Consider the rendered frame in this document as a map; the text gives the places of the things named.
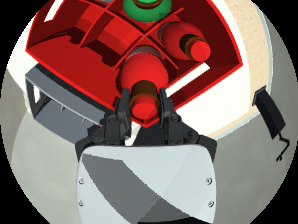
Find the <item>green bottle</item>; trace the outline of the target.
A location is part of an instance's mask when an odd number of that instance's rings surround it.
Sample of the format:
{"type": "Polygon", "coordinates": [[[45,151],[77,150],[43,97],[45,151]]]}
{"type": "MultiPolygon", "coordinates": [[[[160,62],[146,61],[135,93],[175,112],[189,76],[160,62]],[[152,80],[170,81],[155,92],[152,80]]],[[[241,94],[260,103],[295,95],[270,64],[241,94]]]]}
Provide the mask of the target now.
{"type": "Polygon", "coordinates": [[[144,23],[163,19],[169,14],[171,8],[172,0],[123,0],[123,10],[126,15],[144,23]]]}

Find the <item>red bottle crate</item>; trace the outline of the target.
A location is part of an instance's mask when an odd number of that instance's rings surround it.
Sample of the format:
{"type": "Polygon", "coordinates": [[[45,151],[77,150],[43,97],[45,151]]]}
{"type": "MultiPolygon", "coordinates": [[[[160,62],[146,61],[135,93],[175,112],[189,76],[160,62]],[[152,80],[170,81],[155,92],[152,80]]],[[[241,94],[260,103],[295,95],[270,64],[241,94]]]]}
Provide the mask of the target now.
{"type": "Polygon", "coordinates": [[[49,0],[36,13],[25,51],[59,78],[113,111],[123,91],[120,75],[126,56],[138,45],[148,44],[160,52],[169,77],[166,89],[204,62],[210,67],[169,96],[175,111],[243,66],[235,38],[212,0],[172,0],[169,14],[150,23],[127,16],[123,0],[110,4],[63,0],[53,19],[45,21],[55,1],[49,0]],[[165,51],[157,33],[168,21],[197,26],[210,47],[209,58],[185,61],[165,51]]]}

